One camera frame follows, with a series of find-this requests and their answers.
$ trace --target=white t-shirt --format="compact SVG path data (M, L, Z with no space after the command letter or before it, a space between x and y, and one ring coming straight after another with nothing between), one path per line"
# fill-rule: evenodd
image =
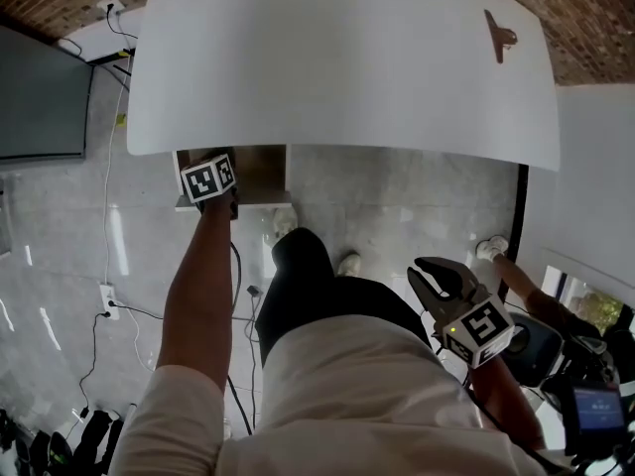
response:
M430 348L375 317L333 317L280 339L253 436L223 442L223 394L162 367L127 424L115 476L543 475L478 409Z

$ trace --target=brick wall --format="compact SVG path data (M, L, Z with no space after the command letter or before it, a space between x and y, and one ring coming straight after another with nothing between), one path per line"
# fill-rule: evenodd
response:
M98 1L0 0L0 13L52 40L102 20ZM635 82L635 0L517 1L543 22L557 83Z

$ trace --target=open drawer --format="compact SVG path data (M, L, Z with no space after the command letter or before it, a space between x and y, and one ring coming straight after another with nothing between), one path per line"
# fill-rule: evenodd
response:
M176 211L196 211L185 192L181 170L203 157L210 149L172 152L175 176L179 186ZM248 208L280 208L291 206L288 192L291 147L263 145L235 147L238 180L238 204Z

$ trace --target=person's right arm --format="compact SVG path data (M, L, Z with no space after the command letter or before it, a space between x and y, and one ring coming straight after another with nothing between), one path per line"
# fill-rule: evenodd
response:
M512 441L535 451L545 449L543 429L503 359L492 358L469 373L474 395Z

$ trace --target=forearm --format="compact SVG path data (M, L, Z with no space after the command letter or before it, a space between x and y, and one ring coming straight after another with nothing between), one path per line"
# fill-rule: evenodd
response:
M470 378L476 398L514 441L545 448L541 425L502 358L470 370Z
M208 201L170 287L158 366L182 365L224 390L231 352L230 197Z

